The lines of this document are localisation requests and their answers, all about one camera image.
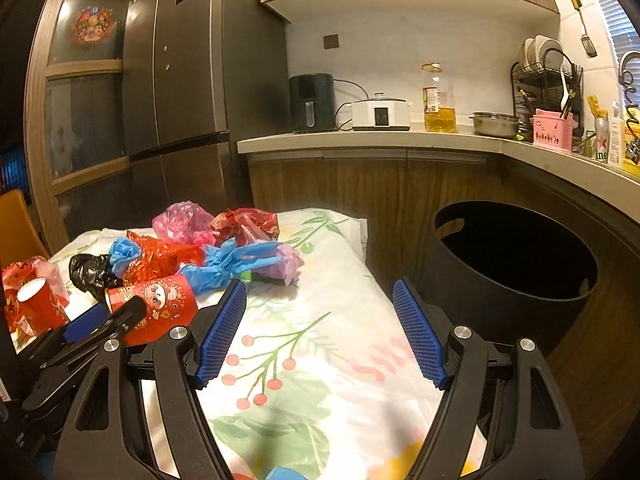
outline floral tablecloth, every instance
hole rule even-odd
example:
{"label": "floral tablecloth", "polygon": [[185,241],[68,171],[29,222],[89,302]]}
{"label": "floral tablecloth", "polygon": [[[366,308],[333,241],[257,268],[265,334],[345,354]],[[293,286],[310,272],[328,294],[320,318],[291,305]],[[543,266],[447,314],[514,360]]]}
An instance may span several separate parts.
{"label": "floral tablecloth", "polygon": [[[305,260],[300,280],[248,284],[220,376],[198,393],[222,454],[237,480],[263,480],[277,465],[308,480],[403,480],[442,393],[421,375],[393,306],[364,264],[366,222],[318,209],[281,213],[278,221],[280,240]],[[52,258],[71,294],[72,319],[94,301],[71,285],[69,258],[105,253],[122,234],[85,233]],[[202,295],[198,304],[221,295]],[[178,476],[155,383],[145,381],[144,391],[159,466]],[[476,433],[464,474],[482,460]]]}

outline red plastic bag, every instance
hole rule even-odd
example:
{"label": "red plastic bag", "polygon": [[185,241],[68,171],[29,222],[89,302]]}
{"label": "red plastic bag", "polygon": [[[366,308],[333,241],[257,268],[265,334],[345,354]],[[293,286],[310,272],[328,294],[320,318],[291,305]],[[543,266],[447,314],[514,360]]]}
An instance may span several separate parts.
{"label": "red plastic bag", "polygon": [[45,328],[36,332],[27,321],[25,312],[16,298],[21,286],[35,278],[45,278],[47,280],[47,284],[50,286],[61,310],[69,304],[69,296],[60,276],[58,266],[50,264],[42,256],[34,256],[24,262],[16,262],[5,267],[2,270],[2,288],[4,288],[4,296],[6,298],[4,316],[6,317],[7,326],[9,327],[9,332],[18,331],[27,338],[40,335],[49,328],[53,328],[45,322],[40,322],[38,324],[39,327],[41,329],[42,327]]}
{"label": "red plastic bag", "polygon": [[198,204],[178,202],[156,216],[152,226],[158,238],[164,242],[180,242],[201,247],[216,243],[211,230],[212,221],[213,215]]}
{"label": "red plastic bag", "polygon": [[278,217],[275,213],[253,207],[220,213],[213,219],[211,228],[216,237],[217,247],[229,238],[235,238],[236,245],[243,247],[256,240],[277,240],[280,235]]}
{"label": "red plastic bag", "polygon": [[125,286],[172,276],[180,264],[204,264],[204,251],[195,245],[167,243],[151,236],[139,236],[127,231],[127,238],[140,246],[140,256],[133,260],[122,275]]}

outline metal screw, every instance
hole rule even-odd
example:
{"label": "metal screw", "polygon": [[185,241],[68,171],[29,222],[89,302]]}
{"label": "metal screw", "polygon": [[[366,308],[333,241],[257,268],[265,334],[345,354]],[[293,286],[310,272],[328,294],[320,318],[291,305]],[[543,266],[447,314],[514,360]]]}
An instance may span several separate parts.
{"label": "metal screw", "polygon": [[453,333],[460,339],[469,339],[471,337],[471,329],[468,326],[458,325],[453,329]]}
{"label": "metal screw", "polygon": [[117,339],[109,339],[104,344],[104,349],[107,352],[115,352],[118,349],[119,346],[120,346],[120,342]]}
{"label": "metal screw", "polygon": [[536,349],[536,344],[531,339],[521,339],[520,347],[527,352],[533,352]]}
{"label": "metal screw", "polygon": [[182,339],[187,335],[187,329],[183,326],[174,326],[169,330],[169,337],[171,339]]}

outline red paper cup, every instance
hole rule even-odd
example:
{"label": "red paper cup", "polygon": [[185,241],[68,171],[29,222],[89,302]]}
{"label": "red paper cup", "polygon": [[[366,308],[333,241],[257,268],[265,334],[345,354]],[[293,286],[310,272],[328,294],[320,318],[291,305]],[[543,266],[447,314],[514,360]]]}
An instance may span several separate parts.
{"label": "red paper cup", "polygon": [[108,289],[107,305],[114,312],[134,296],[145,300],[146,316],[127,334],[130,346],[151,343],[174,326],[188,325],[198,311],[193,291],[181,274]]}
{"label": "red paper cup", "polygon": [[20,287],[16,300],[31,329],[40,335],[64,325],[69,318],[59,306],[45,278],[36,278]]}

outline white countertop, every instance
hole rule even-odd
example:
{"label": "white countertop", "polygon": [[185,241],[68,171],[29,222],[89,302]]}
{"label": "white countertop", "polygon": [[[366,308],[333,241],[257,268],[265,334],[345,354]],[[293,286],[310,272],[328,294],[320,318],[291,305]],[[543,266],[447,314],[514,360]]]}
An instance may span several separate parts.
{"label": "white countertop", "polygon": [[595,195],[640,223],[640,182],[623,171],[583,156],[565,155],[516,140],[474,134],[425,132],[325,132],[285,134],[242,140],[238,152],[245,154],[304,152],[353,148],[403,148],[406,150],[458,150],[501,153],[562,178]]}

